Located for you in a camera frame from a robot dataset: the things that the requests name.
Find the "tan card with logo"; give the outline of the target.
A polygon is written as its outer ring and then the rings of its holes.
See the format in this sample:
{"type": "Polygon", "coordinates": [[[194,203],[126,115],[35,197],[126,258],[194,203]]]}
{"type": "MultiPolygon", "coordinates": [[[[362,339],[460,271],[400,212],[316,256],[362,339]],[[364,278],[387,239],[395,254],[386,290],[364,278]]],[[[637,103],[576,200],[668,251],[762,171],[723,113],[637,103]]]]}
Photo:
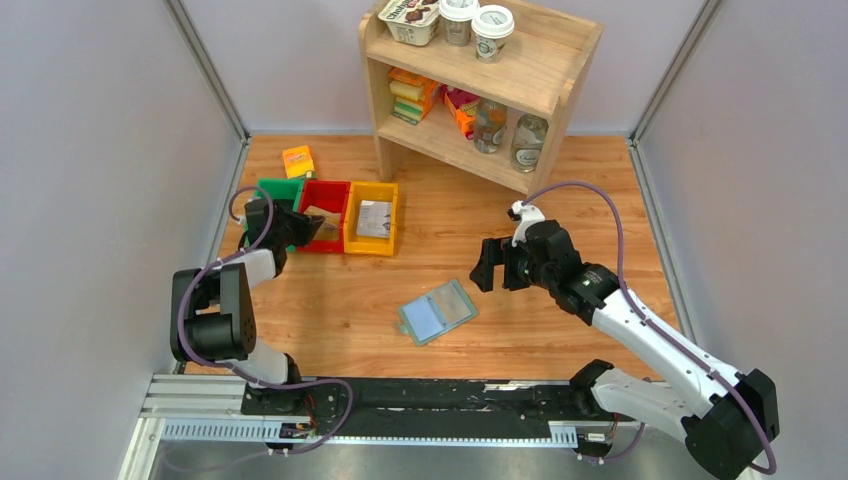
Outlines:
{"type": "Polygon", "coordinates": [[[322,218],[321,225],[312,238],[313,242],[337,242],[340,239],[341,214],[339,212],[331,212],[316,205],[309,205],[304,209],[304,214],[322,218]]]}

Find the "teal card holder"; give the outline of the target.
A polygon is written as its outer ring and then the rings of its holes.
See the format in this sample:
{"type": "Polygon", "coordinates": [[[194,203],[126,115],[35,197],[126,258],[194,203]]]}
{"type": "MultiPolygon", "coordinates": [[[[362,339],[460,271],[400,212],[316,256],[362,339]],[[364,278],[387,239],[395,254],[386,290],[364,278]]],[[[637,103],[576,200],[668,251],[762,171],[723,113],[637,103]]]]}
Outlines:
{"type": "Polygon", "coordinates": [[[397,324],[398,331],[403,335],[407,335],[416,346],[421,347],[426,345],[479,315],[479,310],[473,304],[460,282],[457,279],[452,279],[447,283],[450,282],[455,283],[462,289],[466,301],[473,309],[474,316],[465,322],[448,327],[444,324],[438,309],[431,300],[431,292],[436,288],[417,297],[398,308],[400,321],[397,324]]]}

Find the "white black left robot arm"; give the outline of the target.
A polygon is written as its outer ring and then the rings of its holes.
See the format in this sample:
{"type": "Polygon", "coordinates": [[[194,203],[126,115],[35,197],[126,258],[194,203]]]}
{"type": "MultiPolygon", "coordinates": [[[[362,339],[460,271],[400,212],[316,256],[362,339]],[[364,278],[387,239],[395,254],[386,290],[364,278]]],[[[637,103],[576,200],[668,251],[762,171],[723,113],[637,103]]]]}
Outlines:
{"type": "Polygon", "coordinates": [[[308,245],[327,213],[298,213],[283,200],[245,204],[238,250],[172,277],[170,349],[179,362],[227,368],[258,388],[302,382],[293,358],[261,340],[251,289],[278,277],[291,247],[308,245]]]}

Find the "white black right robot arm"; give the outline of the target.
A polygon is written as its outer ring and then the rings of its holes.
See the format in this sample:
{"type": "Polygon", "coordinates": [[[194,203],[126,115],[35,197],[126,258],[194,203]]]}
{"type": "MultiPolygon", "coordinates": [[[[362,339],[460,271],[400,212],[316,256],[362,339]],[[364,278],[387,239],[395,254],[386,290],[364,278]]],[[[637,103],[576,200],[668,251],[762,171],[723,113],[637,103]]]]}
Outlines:
{"type": "Polygon", "coordinates": [[[498,266],[505,289],[546,290],[562,311],[617,340],[664,381],[645,382],[594,360],[571,380],[584,409],[623,414],[665,432],[716,479],[755,469],[759,455],[769,462],[761,473],[774,472],[771,443],[780,426],[777,389],[767,374],[742,373],[693,344],[609,268],[583,261],[555,220],[529,226],[519,239],[484,239],[469,278],[489,292],[498,266]]]}

